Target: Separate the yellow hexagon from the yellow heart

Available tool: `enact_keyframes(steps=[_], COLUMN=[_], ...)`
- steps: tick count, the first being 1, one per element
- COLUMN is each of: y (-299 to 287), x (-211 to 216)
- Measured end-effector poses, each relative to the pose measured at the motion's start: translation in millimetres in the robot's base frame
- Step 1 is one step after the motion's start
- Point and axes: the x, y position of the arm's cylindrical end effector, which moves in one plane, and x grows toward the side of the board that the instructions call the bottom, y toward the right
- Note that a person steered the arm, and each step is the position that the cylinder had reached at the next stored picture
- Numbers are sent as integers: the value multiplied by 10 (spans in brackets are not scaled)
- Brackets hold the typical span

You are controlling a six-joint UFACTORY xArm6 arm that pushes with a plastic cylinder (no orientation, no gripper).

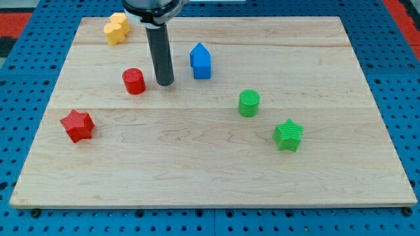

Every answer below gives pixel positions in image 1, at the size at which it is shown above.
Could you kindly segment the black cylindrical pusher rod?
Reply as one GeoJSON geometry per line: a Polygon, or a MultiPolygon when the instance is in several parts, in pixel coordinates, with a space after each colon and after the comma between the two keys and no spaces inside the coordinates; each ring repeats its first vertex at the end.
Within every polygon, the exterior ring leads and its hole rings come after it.
{"type": "Polygon", "coordinates": [[[158,85],[172,85],[175,79],[167,26],[146,28],[146,35],[158,85]]]}

